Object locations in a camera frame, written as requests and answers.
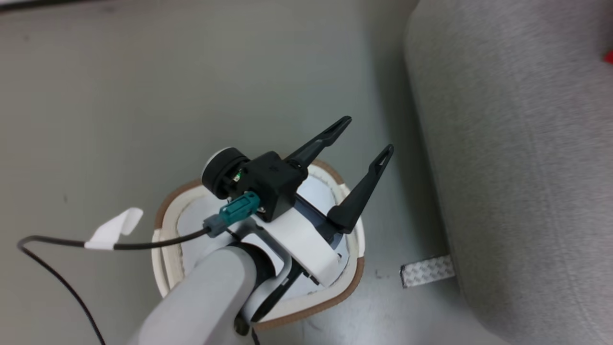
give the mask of gray cable connector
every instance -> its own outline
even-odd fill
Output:
[[[213,214],[209,218],[205,219],[204,222],[202,222],[202,227],[208,227],[211,229],[211,232],[208,233],[209,237],[211,238],[215,238],[224,231],[228,230],[226,223],[219,214]]]

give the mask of diamond plate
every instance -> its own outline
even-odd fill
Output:
[[[400,278],[404,288],[428,284],[455,276],[451,256],[431,258],[400,267]]]

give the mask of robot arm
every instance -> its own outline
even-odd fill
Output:
[[[242,345],[237,319],[256,285],[256,264],[244,249],[224,247],[203,258],[147,317],[129,345]]]
[[[308,166],[350,122],[351,117],[341,118],[285,159],[267,152],[250,160],[228,148],[208,160],[202,184],[219,199],[231,200],[219,216],[205,220],[212,229],[208,235],[215,238],[241,222],[242,231],[233,233],[235,243],[257,234],[283,259],[283,269],[275,276],[272,264],[254,261],[238,248],[209,254],[147,318],[132,345],[241,344],[250,337],[236,332],[237,322],[261,320],[301,274],[326,287],[333,283],[338,257],[332,238],[352,232],[394,152],[387,146],[340,205],[327,215],[319,212],[297,189]],[[256,276],[266,277],[256,282]]]

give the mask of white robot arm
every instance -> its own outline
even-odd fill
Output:
[[[322,214],[298,195],[297,189],[308,176],[308,166],[350,122],[351,117],[341,118],[285,159],[267,152],[250,160],[235,148],[216,153],[203,170],[202,184],[229,203],[219,214],[205,219],[202,230],[191,235],[156,243],[118,244],[120,234],[128,235],[142,215],[140,210],[131,209],[100,227],[88,242],[30,236],[21,240],[18,247],[73,294],[104,344],[89,310],[74,289],[26,249],[27,242],[136,250],[176,245],[198,236],[215,238],[221,243],[220,249],[202,258],[175,286],[147,317],[129,345],[253,343],[256,337],[252,324],[268,314],[301,274],[324,287],[333,284],[338,257],[330,244],[335,235],[352,232],[394,152],[394,147],[388,145],[345,200],[327,215]],[[238,230],[230,231],[228,227],[236,223]],[[282,259],[283,268],[278,274],[262,249],[242,242],[249,234],[260,237]]]

